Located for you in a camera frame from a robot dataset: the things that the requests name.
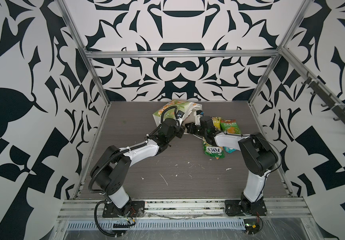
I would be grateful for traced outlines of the white floral paper bag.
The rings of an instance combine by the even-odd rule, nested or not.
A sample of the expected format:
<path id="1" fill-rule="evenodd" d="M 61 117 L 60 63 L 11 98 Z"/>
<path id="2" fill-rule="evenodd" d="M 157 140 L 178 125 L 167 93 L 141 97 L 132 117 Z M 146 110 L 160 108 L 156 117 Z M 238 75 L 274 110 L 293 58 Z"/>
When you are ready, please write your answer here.
<path id="1" fill-rule="evenodd" d="M 192 134 L 190 127 L 196 127 L 200 124 L 200 118 L 203 116 L 202 104 L 172 100 L 152 114 L 155 124 L 158 126 L 161 119 L 175 119 L 178 125 L 185 128 L 184 134 Z"/>

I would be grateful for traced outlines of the yellow snack packet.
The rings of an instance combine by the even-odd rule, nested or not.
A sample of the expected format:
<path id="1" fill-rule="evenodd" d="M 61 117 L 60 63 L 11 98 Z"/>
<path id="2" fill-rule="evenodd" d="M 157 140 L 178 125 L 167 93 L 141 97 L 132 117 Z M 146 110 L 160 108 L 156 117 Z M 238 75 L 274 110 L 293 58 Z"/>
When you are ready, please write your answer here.
<path id="1" fill-rule="evenodd" d="M 221 117 L 212 117 L 213 125 L 216 128 L 216 130 L 221 130 Z"/>

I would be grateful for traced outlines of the green Fox's candy packet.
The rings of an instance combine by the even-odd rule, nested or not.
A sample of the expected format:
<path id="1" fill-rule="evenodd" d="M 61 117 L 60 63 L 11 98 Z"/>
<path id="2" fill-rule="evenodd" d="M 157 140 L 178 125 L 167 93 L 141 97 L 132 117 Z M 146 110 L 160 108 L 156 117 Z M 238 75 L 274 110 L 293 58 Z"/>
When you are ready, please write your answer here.
<path id="1" fill-rule="evenodd" d="M 204 153 L 211 158 L 223 159 L 225 157 L 225 151 L 223 147 L 212 146 L 203 139 L 203 150 Z"/>

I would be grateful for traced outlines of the green snack packet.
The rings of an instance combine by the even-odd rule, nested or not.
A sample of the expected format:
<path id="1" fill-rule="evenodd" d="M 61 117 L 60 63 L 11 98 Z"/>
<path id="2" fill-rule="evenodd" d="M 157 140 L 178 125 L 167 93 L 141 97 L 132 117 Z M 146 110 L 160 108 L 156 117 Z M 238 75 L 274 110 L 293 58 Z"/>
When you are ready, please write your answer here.
<path id="1" fill-rule="evenodd" d="M 242 133 L 236 120 L 221 119 L 220 126 L 222 131 L 226 131 L 229 134 L 240 135 Z"/>

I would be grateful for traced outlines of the teal snack packet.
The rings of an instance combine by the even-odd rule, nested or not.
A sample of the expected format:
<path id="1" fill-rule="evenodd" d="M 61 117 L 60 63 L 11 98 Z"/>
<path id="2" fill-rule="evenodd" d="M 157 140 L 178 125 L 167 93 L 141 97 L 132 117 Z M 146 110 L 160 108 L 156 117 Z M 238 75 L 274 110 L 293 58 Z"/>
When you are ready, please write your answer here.
<path id="1" fill-rule="evenodd" d="M 229 147 L 224 147 L 224 150 L 225 150 L 227 153 L 229 153 L 229 154 L 231 154 L 231 153 L 233 153 L 233 152 L 236 151 L 236 149 L 229 148 Z"/>

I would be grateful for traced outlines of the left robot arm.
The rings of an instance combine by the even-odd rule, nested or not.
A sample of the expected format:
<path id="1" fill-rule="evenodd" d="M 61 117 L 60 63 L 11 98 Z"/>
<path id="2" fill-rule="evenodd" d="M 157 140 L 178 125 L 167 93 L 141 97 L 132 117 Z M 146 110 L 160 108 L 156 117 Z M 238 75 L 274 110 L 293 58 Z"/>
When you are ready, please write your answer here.
<path id="1" fill-rule="evenodd" d="M 126 208 L 131 199 L 123 183 L 130 167 L 161 154 L 174 138 L 181 138 L 184 131 L 181 120 L 167 118 L 140 144 L 125 148 L 108 147 L 90 171 L 88 191 L 104 196 L 117 209 Z"/>

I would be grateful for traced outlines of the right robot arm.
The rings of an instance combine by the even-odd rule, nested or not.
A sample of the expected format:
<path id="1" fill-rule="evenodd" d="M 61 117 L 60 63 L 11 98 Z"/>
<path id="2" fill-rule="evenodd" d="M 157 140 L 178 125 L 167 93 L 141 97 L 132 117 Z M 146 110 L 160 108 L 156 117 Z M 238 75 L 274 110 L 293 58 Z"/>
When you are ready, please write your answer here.
<path id="1" fill-rule="evenodd" d="M 249 136 L 219 131 L 209 116 L 200 118 L 200 122 L 185 124 L 187 133 L 201 136 L 215 147 L 239 150 L 249 171 L 246 187 L 241 196 L 241 209 L 254 209 L 263 202 L 263 192 L 267 178 L 279 160 L 270 143 L 261 133 Z"/>

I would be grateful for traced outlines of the small electronics board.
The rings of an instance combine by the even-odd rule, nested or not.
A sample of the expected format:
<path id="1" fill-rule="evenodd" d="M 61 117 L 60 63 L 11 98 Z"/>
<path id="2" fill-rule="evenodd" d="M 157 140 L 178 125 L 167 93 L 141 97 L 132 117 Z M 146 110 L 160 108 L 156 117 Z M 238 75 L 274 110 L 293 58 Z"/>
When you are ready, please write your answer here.
<path id="1" fill-rule="evenodd" d="M 255 236 L 263 229 L 264 222 L 261 218 L 244 219 L 245 234 Z"/>

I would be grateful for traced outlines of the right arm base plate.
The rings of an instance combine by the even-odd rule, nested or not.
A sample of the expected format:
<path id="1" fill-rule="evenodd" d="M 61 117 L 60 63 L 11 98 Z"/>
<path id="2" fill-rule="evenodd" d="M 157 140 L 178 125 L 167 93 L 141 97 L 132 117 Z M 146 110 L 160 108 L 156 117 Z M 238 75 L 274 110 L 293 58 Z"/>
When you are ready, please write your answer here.
<path id="1" fill-rule="evenodd" d="M 252 203 L 248 199 L 225 200 L 225 213 L 228 216 L 266 216 L 264 199 Z"/>

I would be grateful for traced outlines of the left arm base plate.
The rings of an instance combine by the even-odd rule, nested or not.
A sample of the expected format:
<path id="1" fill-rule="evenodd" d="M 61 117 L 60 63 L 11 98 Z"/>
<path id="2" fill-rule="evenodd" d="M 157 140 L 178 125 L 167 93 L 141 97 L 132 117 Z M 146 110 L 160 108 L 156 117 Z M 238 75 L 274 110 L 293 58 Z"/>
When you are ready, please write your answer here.
<path id="1" fill-rule="evenodd" d="M 106 203 L 103 208 L 103 218 L 127 217 L 135 218 L 144 213 L 144 201 L 129 201 L 122 208 L 118 208 L 114 203 Z"/>

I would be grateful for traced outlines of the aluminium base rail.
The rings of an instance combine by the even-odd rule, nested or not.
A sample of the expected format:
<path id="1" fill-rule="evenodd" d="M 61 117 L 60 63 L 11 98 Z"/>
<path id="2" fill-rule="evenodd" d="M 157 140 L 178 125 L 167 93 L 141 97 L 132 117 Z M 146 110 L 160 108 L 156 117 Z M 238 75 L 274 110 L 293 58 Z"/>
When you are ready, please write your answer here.
<path id="1" fill-rule="evenodd" d="M 94 207 L 99 200 L 65 201 L 58 213 L 57 220 L 89 220 L 93 218 Z M 137 210 L 130 209 L 133 218 L 225 218 L 225 199 L 144 199 L 144 205 Z M 312 216 L 303 198 L 265 198 L 265 213 L 269 217 Z"/>

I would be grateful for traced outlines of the black wall hook rack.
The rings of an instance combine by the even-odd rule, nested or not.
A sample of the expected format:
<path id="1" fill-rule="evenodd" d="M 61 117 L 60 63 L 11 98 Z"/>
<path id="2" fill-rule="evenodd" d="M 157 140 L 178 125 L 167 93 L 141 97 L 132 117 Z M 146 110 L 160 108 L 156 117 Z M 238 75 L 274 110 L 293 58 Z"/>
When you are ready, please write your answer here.
<path id="1" fill-rule="evenodd" d="M 335 114 L 334 121 L 342 122 L 345 125 L 345 103 L 340 100 L 325 84 L 318 78 L 312 78 L 309 72 L 301 74 L 304 82 L 302 86 L 311 89 L 311 99 L 309 101 L 309 111 L 312 112 L 312 104 L 315 97 L 323 103 L 322 108 L 332 111 Z"/>

